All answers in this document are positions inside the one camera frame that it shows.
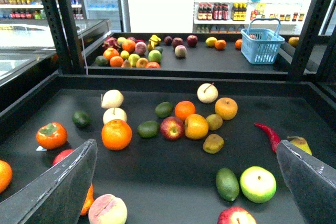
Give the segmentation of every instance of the blue shopping basket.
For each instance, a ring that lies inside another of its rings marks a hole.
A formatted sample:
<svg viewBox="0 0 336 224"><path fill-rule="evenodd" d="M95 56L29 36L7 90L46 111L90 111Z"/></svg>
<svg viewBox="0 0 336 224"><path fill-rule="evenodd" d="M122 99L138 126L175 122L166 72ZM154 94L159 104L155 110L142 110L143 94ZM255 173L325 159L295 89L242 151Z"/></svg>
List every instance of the blue shopping basket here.
<svg viewBox="0 0 336 224"><path fill-rule="evenodd" d="M251 28L252 23L256 20L276 20L279 24L275 31ZM280 20L277 18L255 18L247 29L240 31L243 35L242 54L248 62L251 64L273 64L275 62L280 45L285 42L285 39L279 35L280 26Z"/></svg>

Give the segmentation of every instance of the red chili pepper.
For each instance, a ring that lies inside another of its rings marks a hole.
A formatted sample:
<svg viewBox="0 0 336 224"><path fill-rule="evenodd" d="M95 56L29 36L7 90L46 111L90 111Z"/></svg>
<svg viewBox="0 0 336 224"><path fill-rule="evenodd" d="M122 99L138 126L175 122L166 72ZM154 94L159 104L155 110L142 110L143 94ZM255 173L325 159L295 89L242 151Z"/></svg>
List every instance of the red chili pepper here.
<svg viewBox="0 0 336 224"><path fill-rule="evenodd" d="M268 136L268 139L271 143L272 151L277 152L277 146L280 143L280 136L270 127L262 123L254 123L254 126L261 128Z"/></svg>

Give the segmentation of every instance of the white wall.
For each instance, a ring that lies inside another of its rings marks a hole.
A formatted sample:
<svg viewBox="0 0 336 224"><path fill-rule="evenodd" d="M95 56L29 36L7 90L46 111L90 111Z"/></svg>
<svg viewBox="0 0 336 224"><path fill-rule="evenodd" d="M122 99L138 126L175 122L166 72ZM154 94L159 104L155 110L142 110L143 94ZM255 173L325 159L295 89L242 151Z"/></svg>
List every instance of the white wall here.
<svg viewBox="0 0 336 224"><path fill-rule="evenodd" d="M194 0L128 0L132 33L191 33Z"/></svg>

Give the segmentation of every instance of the white pear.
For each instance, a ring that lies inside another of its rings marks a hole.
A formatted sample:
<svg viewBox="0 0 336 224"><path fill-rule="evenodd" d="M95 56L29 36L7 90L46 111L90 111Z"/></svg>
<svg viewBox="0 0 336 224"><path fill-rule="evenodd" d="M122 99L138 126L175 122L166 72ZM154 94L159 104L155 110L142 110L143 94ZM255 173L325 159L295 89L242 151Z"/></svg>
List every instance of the white pear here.
<svg viewBox="0 0 336 224"><path fill-rule="evenodd" d="M198 88L197 97L203 103L212 103L218 97L218 90L213 83L204 83Z"/></svg>
<svg viewBox="0 0 336 224"><path fill-rule="evenodd" d="M103 122L107 124L108 122L114 119L121 119L127 122L127 115L126 112L121 108L110 108L105 111L103 115Z"/></svg>
<svg viewBox="0 0 336 224"><path fill-rule="evenodd" d="M107 91L101 101L101 107L104 109L118 108L124 101L124 96L119 90L113 89Z"/></svg>

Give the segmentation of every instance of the basket handle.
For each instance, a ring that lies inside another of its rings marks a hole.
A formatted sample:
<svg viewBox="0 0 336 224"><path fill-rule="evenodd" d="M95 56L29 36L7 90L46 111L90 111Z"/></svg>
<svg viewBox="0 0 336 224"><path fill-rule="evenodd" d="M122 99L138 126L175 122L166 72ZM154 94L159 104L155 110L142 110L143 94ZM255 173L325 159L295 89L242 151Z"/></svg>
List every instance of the basket handle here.
<svg viewBox="0 0 336 224"><path fill-rule="evenodd" d="M251 23L248 25L248 28L247 28L247 31L246 31L247 35L250 34L250 26L251 26L252 23L253 23L254 21L256 21L256 20L261 20L261 21L266 21L266 20L267 20L267 21L273 21L273 20L276 20L279 24L278 24L277 28L275 28L274 35L275 35L276 37L279 37L279 32L280 32L280 26L281 26L281 23L280 23L280 20L279 20L278 18L255 18L255 19L253 19L253 20L251 21Z"/></svg>

